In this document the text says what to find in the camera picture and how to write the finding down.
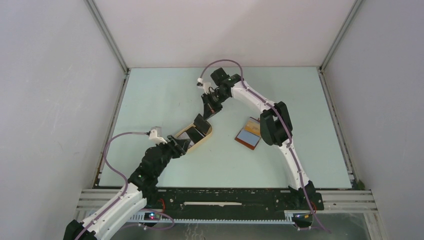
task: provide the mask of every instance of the light blue table surface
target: light blue table surface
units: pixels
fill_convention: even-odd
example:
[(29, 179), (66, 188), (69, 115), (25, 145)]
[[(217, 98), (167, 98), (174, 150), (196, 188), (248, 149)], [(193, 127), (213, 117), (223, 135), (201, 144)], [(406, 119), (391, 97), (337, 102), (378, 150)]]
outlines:
[[(212, 81), (210, 68), (203, 77)], [(239, 73), (226, 67), (229, 75)], [(246, 67), (244, 79), (266, 98), (287, 104), (293, 124), (293, 142), (306, 174), (316, 188), (350, 188), (351, 184), (315, 67)], [(197, 78), (202, 68), (133, 68), (113, 135), (162, 127), (174, 135), (203, 114), (202, 90)], [(185, 156), (172, 159), (162, 175), (161, 187), (286, 188), (282, 153), (261, 140), (255, 150), (234, 140), (249, 117), (259, 114), (236, 99), (223, 103), (209, 119), (213, 135)], [(144, 135), (114, 140), (108, 160), (127, 177), (139, 165), (147, 148)], [(100, 186), (122, 186), (123, 180), (106, 166)]]

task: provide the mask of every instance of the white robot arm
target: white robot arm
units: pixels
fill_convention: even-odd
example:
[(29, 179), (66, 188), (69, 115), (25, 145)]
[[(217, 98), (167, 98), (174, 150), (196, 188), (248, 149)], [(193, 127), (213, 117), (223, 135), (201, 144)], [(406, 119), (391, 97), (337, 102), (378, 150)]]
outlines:
[(156, 202), (158, 177), (171, 159), (186, 154), (190, 140), (176, 139), (171, 135), (165, 140), (161, 137), (160, 127), (152, 128), (148, 135), (156, 145), (146, 150), (127, 184), (82, 222), (71, 221), (63, 240), (109, 240), (134, 213), (148, 203)]
[(310, 187), (313, 187), (312, 182), (310, 182), (310, 179), (305, 173), (301, 163), (296, 161), (293, 157), (294, 155), (296, 159), (298, 159), (293, 145), (293, 139), (290, 138), (291, 136), (287, 136), (280, 121), (278, 119), (274, 121), (273, 119), (273, 117), (276, 116), (271, 108), (279, 111), (280, 115), (284, 118), (284, 122), (287, 124), (287, 128), (289, 128), (288, 131), (291, 133), (293, 127), (286, 105), (283, 102), (275, 103), (268, 100), (251, 88), (246, 81), (242, 81), (238, 74), (230, 77), (222, 68), (215, 70), (211, 74), (211, 77), (218, 86), (215, 89), (211, 88), (210, 83), (203, 82), (202, 78), (197, 80), (197, 85), (202, 87), (204, 90), (204, 94), (202, 95), (203, 117), (208, 119), (215, 115), (222, 109), (222, 103), (230, 97), (245, 103), (251, 109), (260, 114), (260, 134), (263, 140), (268, 145), (277, 145), (278, 149), (282, 152), (284, 156), (284, 160), (282, 162), (287, 172), (289, 187), (296, 191), (302, 188), (300, 172), (305, 185), (311, 183)]

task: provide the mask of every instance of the gray wall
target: gray wall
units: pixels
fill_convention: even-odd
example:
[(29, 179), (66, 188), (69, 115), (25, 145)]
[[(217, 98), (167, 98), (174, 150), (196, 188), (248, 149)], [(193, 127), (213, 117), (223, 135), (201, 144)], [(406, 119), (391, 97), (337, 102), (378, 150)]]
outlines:
[(390, 239), (423, 239), (424, 1), (366, 0), (325, 71)]
[(0, 39), (0, 239), (62, 239), (123, 72), (82, 0), (1, 1)]
[(355, 0), (96, 2), (129, 66), (169, 68), (319, 65)]

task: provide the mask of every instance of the purple cable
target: purple cable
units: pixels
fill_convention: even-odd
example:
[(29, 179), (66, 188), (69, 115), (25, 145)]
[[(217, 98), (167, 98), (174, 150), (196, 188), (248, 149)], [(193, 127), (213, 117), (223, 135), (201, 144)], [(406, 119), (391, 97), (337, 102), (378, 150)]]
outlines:
[(256, 92), (254, 92), (254, 91), (252, 91), (252, 90), (250, 90), (250, 89), (248, 89), (247, 88), (247, 86), (246, 86), (246, 84), (245, 84), (245, 79), (243, 78), (243, 68), (242, 68), (242, 66), (240, 65), (240, 63), (238, 63), (238, 62), (236, 62), (236, 61), (234, 61), (234, 60), (231, 60), (231, 59), (220, 59), (220, 60), (216, 60), (216, 61), (213, 61), (213, 62), (211, 62), (211, 63), (209, 63), (204, 69), (203, 69), (203, 71), (201, 72), (201, 75), (200, 75), (200, 78), (202, 78), (203, 77), (203, 75), (205, 74), (205, 72), (206, 72), (206, 70), (210, 67), (210, 66), (212, 66), (212, 65), (214, 65), (214, 64), (216, 64), (216, 63), (219, 63), (219, 62), (231, 62), (231, 63), (234, 63), (234, 64), (236, 64), (237, 66), (238, 66), (238, 68), (240, 69), (240, 77), (241, 77), (241, 85), (243, 86), (243, 88), (244, 89), (246, 89), (249, 93), (251, 93), (251, 94), (253, 94), (257, 99), (259, 99), (261, 102), (263, 102), (264, 104), (266, 104), (268, 107), (270, 107), (273, 111), (274, 111), (274, 113), (276, 114), (276, 116), (277, 116), (277, 118), (278, 118), (278, 120), (281, 122), (281, 125), (282, 125), (282, 127), (284, 128), (284, 131), (285, 131), (285, 133), (287, 134), (287, 136), (288, 136), (288, 144), (287, 144), (287, 148), (288, 148), (288, 150), (290, 151), (290, 153), (291, 153), (291, 156), (293, 157), (293, 159), (294, 159), (294, 162), (296, 163), (296, 166), (297, 166), (297, 171), (299, 172), (299, 176), (300, 176), (300, 183), (301, 183), (301, 185), (302, 185), (302, 190), (303, 190), (303, 194), (305, 195), (305, 199), (306, 199), (306, 202), (307, 202), (307, 204), (308, 204), (308, 206), (309, 206), (309, 209), (310, 209), (310, 212), (312, 213), (312, 215), (315, 217), (315, 219), (316, 219), (316, 221), (318, 222), (318, 224), (319, 224), (319, 226), (320, 226), (320, 228), (322, 229), (322, 230), (324, 230), (324, 231), (326, 231), (327, 233), (331, 233), (331, 231), (329, 230), (329, 229), (327, 229), (322, 223), (321, 223), (321, 221), (318, 219), (318, 217), (317, 217), (317, 215), (316, 215), (316, 213), (315, 213), (315, 211), (314, 211), (314, 208), (312, 207), (312, 205), (311, 205), (311, 202), (309, 201), (309, 197), (308, 197), (308, 194), (307, 194), (307, 192), (306, 192), (306, 190), (305, 190), (305, 184), (304, 184), (304, 179), (303, 179), (303, 177), (302, 177), (302, 172), (301, 172), (301, 167), (300, 167), (300, 164), (299, 164), (299, 162), (298, 162), (298, 159), (296, 158), (296, 156), (295, 156), (295, 153), (293, 152), (293, 150), (290, 148), (290, 145), (292, 144), (292, 136), (291, 136), (291, 134), (290, 134), (290, 132), (289, 132), (289, 129), (287, 128), (287, 125), (286, 125), (286, 123), (284, 123), (284, 121), (283, 121), (283, 118), (281, 117), (281, 115), (279, 114), (279, 112), (275, 109), (275, 107), (274, 106), (272, 106), (271, 104), (269, 104), (265, 99), (263, 99), (261, 96), (259, 96)]
[[(115, 173), (117, 173), (119, 176), (121, 176), (123, 178), (123, 180), (125, 181), (125, 187), (123, 188), (122, 193), (120, 194), (121, 196), (123, 196), (128, 189), (128, 180), (125, 177), (124, 174), (122, 174), (120, 171), (116, 170), (115, 168), (113, 168), (108, 160), (106, 159), (106, 156), (108, 155), (108, 151), (109, 151), (109, 146), (111, 145), (111, 142), (113, 140), (115, 140), (116, 138), (123, 136), (123, 135), (129, 135), (129, 134), (136, 134), (136, 135), (147, 135), (146, 132), (140, 132), (140, 131), (128, 131), (128, 132), (123, 132), (120, 133), (114, 137), (112, 137), (104, 146), (103, 148), (103, 159), (104, 159), (104, 163), (106, 163), (106, 165)], [(117, 204), (117, 202), (119, 202), (119, 200), (121, 200), (120, 197), (116, 198), (115, 201), (113, 201), (109, 206), (107, 206), (103, 211), (101, 211), (101, 213), (99, 215), (97, 215), (93, 220), (90, 221), (90, 223), (76, 236), (75, 240), (79, 240), (80, 237), (86, 232), (87, 229), (89, 229), (89, 227), (91, 227), (93, 225), (93, 221), (97, 221), (99, 218), (101, 218), (103, 216), (103, 214), (105, 214), (109, 209), (111, 209), (115, 204)]]
[(143, 208), (140, 211), (147, 211), (147, 212), (157, 213), (157, 214), (159, 214), (159, 215), (161, 215), (163, 217), (166, 217), (169, 220), (171, 220), (172, 224), (169, 225), (169, 226), (166, 226), (166, 227), (151, 227), (151, 226), (143, 225), (141, 223), (133, 223), (133, 224), (128, 224), (128, 225), (125, 225), (125, 226), (121, 227), (119, 229), (119, 231), (121, 231), (123, 229), (131, 228), (131, 227), (138, 227), (139, 225), (140, 225), (140, 227), (143, 227), (143, 228), (148, 228), (148, 229), (151, 229), (151, 230), (162, 231), (162, 230), (168, 230), (168, 229), (172, 228), (175, 225), (174, 219), (171, 216), (169, 216), (168, 214), (165, 214), (165, 213), (160, 212), (160, 211), (155, 211), (153, 209), (148, 209), (148, 208)]

